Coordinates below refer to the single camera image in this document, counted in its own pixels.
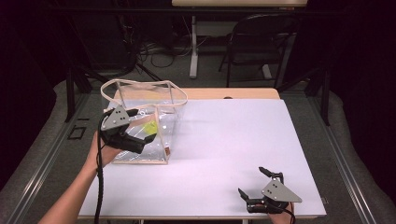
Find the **desk leg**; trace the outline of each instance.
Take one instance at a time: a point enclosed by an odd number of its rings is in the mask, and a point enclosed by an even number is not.
[[[191,66],[190,66],[190,78],[197,78],[198,69],[198,50],[197,50],[197,30],[195,16],[192,16],[191,22],[192,32],[192,54],[191,54]]]

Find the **table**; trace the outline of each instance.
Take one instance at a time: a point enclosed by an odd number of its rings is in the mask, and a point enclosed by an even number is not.
[[[174,7],[305,7],[307,0],[172,0]],[[226,22],[224,26],[216,30],[216,35],[227,35],[233,29],[234,23]],[[190,78],[197,78],[198,50],[197,50],[197,21],[192,16],[191,21],[192,53]]]
[[[303,199],[295,204],[297,218],[326,215],[276,90],[183,90],[190,100],[183,108],[169,163],[109,164],[104,170],[103,218],[267,218],[249,214],[237,192],[241,188],[251,198],[262,197],[270,178],[259,166],[284,173],[285,185]],[[233,99],[223,100],[227,96]],[[79,218],[92,218],[97,184],[92,183]]]

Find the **black chair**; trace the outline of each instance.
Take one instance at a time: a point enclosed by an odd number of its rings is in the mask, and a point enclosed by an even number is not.
[[[298,25],[298,19],[277,14],[251,15],[239,21],[228,35],[227,51],[219,67],[221,71],[223,64],[228,64],[227,87],[230,86],[231,65],[258,65],[262,69],[265,64],[278,64],[275,77],[259,79],[274,80],[276,87],[287,40],[297,31]]]

